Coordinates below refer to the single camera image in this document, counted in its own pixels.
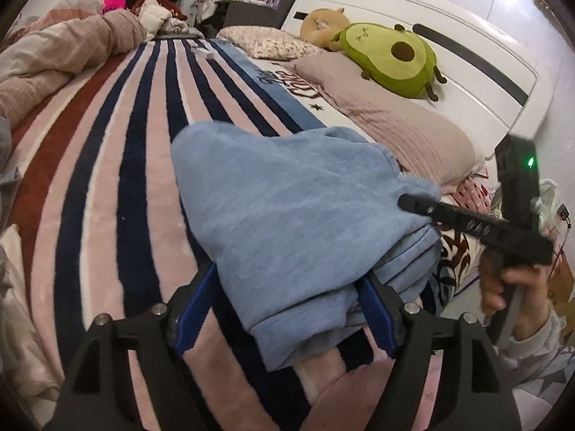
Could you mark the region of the patterned sleeve forearm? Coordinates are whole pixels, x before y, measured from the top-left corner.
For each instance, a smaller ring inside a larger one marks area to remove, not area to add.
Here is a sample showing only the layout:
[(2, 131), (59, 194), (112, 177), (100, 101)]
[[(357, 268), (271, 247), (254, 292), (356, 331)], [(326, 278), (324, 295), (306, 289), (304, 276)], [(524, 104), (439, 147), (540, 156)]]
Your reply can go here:
[(561, 320), (551, 309), (546, 324), (524, 340), (511, 337), (498, 356), (511, 382), (522, 430), (534, 430), (550, 413), (574, 373), (574, 347), (560, 343)]

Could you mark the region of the right hand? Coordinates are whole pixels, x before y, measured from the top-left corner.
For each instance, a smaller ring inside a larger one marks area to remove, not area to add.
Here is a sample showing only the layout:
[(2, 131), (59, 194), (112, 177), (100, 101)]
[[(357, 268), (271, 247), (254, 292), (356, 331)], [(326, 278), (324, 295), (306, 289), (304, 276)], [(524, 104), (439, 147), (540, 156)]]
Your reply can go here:
[(547, 322), (551, 312), (548, 297), (548, 268), (544, 266), (509, 267), (497, 274), (497, 254), (486, 249), (479, 258), (480, 293), (482, 312), (493, 315), (506, 307), (503, 297), (504, 285), (519, 285), (525, 288), (523, 305), (512, 336), (518, 342), (533, 337)]

